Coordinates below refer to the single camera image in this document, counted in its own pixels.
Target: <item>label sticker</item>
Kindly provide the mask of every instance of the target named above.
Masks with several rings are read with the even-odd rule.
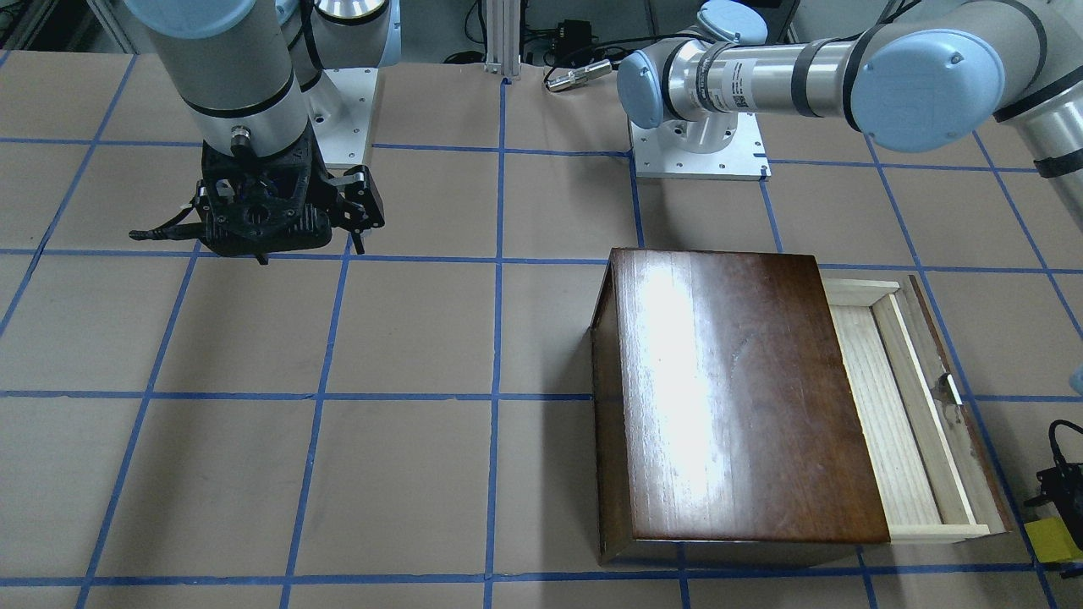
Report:
[[[710,101],[722,112],[756,112],[756,100],[752,96],[752,70],[756,60],[727,60],[715,62],[721,68],[721,76],[714,80],[718,88],[710,89]]]

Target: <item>dark wooden lid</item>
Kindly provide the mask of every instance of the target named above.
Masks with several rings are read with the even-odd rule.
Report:
[[[616,249],[636,539],[889,541],[815,259]]]

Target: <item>open drawer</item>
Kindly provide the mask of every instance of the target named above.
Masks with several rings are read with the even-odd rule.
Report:
[[[892,543],[1006,530],[916,281],[824,280]]]

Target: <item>yellow object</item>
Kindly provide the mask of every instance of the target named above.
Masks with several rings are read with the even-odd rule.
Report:
[[[1067,562],[1083,558],[1083,550],[1075,546],[1060,518],[1043,518],[1027,522],[1025,527],[1040,562]]]

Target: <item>wooden box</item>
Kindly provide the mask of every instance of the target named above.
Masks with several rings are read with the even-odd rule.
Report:
[[[695,542],[697,561],[814,565],[1005,530],[966,413],[934,399],[947,370],[913,285],[615,249],[591,337],[603,562]]]

